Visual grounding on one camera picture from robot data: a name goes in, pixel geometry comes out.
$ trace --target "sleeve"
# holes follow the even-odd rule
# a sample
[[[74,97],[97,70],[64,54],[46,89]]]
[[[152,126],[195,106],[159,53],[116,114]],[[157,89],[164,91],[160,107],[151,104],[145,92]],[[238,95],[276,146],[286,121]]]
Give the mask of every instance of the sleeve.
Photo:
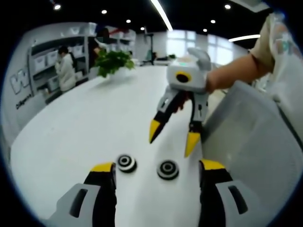
[[[62,78],[68,71],[72,69],[72,65],[69,61],[62,60],[61,65],[56,68],[57,75]]]
[[[267,66],[270,71],[273,71],[275,60],[269,48],[269,33],[270,17],[268,16],[260,31],[260,38],[256,41],[254,48],[250,50],[250,53],[261,63]]]

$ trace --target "green plant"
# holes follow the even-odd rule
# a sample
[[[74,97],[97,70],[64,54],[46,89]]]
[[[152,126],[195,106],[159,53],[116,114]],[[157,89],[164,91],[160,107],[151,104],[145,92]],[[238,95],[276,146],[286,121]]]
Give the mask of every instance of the green plant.
[[[175,58],[176,58],[176,55],[175,55],[175,54],[171,54],[171,55],[169,55],[169,58],[175,59]]]
[[[99,67],[98,76],[106,78],[108,74],[116,73],[121,67],[133,69],[134,62],[131,60],[130,54],[123,51],[110,51],[108,53],[100,51],[94,66]]]

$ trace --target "black circular marker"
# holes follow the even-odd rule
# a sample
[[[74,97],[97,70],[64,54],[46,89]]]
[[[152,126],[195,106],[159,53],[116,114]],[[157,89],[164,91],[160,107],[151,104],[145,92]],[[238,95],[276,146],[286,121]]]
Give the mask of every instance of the black circular marker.
[[[129,155],[120,155],[117,160],[118,169],[123,173],[132,173],[137,168],[136,160]]]
[[[172,160],[165,160],[158,165],[157,174],[163,180],[174,180],[179,175],[178,165]]]

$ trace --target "window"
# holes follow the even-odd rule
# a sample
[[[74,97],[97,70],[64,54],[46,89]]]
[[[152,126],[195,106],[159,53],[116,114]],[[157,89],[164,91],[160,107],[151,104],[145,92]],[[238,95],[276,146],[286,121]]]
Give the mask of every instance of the window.
[[[209,45],[207,48],[207,53],[210,57],[211,62],[216,62],[216,47],[214,45]]]
[[[195,42],[187,42],[187,48],[188,47],[196,47],[196,43]]]
[[[215,35],[208,35],[207,41],[207,52],[213,63],[226,65],[233,60],[233,44],[227,39]]]
[[[221,37],[217,37],[217,41],[218,41],[218,46],[224,47],[224,48],[228,48],[231,49],[232,48],[232,43],[229,42],[227,39],[221,38]]]
[[[226,65],[233,60],[233,52],[232,50],[217,47],[216,48],[216,61],[215,63],[219,65]]]
[[[169,39],[166,43],[166,54],[175,54],[177,57],[183,57],[186,53],[185,40]]]
[[[196,40],[196,33],[192,31],[187,31],[187,39],[188,40]]]
[[[196,46],[196,33],[193,31],[174,30],[167,32],[166,54],[183,57],[188,47]]]
[[[217,39],[215,35],[208,35],[207,40],[209,44],[217,44]]]
[[[185,31],[181,31],[181,30],[168,31],[167,37],[169,39],[185,39]]]

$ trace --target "wall lettering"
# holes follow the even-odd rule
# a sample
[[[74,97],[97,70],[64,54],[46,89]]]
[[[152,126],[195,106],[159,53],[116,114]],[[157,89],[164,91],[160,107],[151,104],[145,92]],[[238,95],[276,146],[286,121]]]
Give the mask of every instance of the wall lettering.
[[[19,70],[19,72],[12,75],[9,80],[15,95],[19,94],[23,87],[29,86],[28,73],[25,70]]]
[[[20,100],[20,101],[16,104],[16,109],[19,109],[21,106],[23,106],[31,97],[32,97],[32,94],[29,94],[29,95],[26,96],[24,99]]]

